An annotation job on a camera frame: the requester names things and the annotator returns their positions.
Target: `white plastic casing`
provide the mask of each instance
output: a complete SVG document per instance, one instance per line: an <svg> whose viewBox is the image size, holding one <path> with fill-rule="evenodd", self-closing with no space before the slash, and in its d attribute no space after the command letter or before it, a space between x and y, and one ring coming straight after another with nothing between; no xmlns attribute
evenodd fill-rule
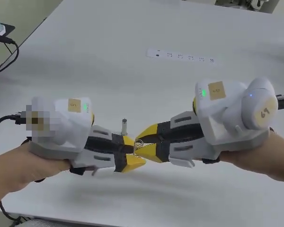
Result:
<svg viewBox="0 0 284 227"><path fill-rule="evenodd" d="M26 111L26 118L31 112L38 112L38 118L44 121L43 130L29 129L32 131L33 153L46 158L75 159L84 149L93 121L89 98L51 102L35 97Z"/></svg>
<svg viewBox="0 0 284 227"><path fill-rule="evenodd" d="M221 150L234 150L238 142L259 138L278 108L274 88L266 78L257 78L249 86L205 79L196 84L195 95L204 137Z"/></svg>

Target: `label sticker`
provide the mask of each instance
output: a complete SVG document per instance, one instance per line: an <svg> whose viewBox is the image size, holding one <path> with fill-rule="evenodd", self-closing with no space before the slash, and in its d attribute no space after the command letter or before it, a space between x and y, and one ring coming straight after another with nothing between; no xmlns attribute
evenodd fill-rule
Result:
<svg viewBox="0 0 284 227"><path fill-rule="evenodd" d="M208 84L210 100L217 100L226 97L225 89L222 81Z"/></svg>
<svg viewBox="0 0 284 227"><path fill-rule="evenodd" d="M68 100L68 111L81 113L81 100L70 98Z"/></svg>
<svg viewBox="0 0 284 227"><path fill-rule="evenodd" d="M255 112L256 122L260 127L266 127L278 108L277 100L274 97L268 99L259 111Z"/></svg>
<svg viewBox="0 0 284 227"><path fill-rule="evenodd" d="M215 65L216 61L214 58L200 57L193 54L184 54L179 52L164 51L158 49L148 49L146 56L150 58L162 58L175 61L186 61L193 63L205 63L210 65Z"/></svg>

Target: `small metal post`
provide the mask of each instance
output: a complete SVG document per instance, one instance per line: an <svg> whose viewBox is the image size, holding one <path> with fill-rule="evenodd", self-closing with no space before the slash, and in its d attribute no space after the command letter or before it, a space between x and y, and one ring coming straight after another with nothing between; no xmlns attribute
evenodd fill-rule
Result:
<svg viewBox="0 0 284 227"><path fill-rule="evenodd" d="M127 120L125 118L122 120L121 135L122 136L127 136Z"/></svg>

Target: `beige sticker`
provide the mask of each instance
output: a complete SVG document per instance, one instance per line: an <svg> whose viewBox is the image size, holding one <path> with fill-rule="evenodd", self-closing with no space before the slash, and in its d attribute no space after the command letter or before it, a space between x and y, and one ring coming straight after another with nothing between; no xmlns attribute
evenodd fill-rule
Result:
<svg viewBox="0 0 284 227"><path fill-rule="evenodd" d="M254 117L260 127L266 127L278 109L277 100L274 97L268 99Z"/></svg>
<svg viewBox="0 0 284 227"><path fill-rule="evenodd" d="M81 100L70 98L68 100L68 111L81 113Z"/></svg>
<svg viewBox="0 0 284 227"><path fill-rule="evenodd" d="M208 84L210 100L222 99L226 97L222 81Z"/></svg>

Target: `yellow component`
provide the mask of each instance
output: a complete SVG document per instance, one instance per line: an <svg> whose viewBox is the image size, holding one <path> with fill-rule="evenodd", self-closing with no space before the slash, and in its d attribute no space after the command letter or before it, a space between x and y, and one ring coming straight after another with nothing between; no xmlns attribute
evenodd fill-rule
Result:
<svg viewBox="0 0 284 227"><path fill-rule="evenodd" d="M162 161L156 156L156 146L157 144L153 143L136 150L134 153L135 155L141 156L150 161L162 163Z"/></svg>
<svg viewBox="0 0 284 227"><path fill-rule="evenodd" d="M146 163L146 161L143 158L136 157L130 154L126 154L126 161L127 165L122 170L122 173L127 173L129 171L132 171L136 168L143 166Z"/></svg>
<svg viewBox="0 0 284 227"><path fill-rule="evenodd" d="M134 141L130 137L123 136L123 141L124 141L124 145L128 145L128 146L133 147Z"/></svg>
<svg viewBox="0 0 284 227"><path fill-rule="evenodd" d="M195 112L195 114L197 114L197 99L194 97L194 100L193 100L193 110Z"/></svg>
<svg viewBox="0 0 284 227"><path fill-rule="evenodd" d="M141 139L145 136L157 134L158 124L153 124L152 126L145 129L136 139Z"/></svg>
<svg viewBox="0 0 284 227"><path fill-rule="evenodd" d="M95 119L95 115L93 112L91 112L91 122L93 123L94 122L94 119Z"/></svg>

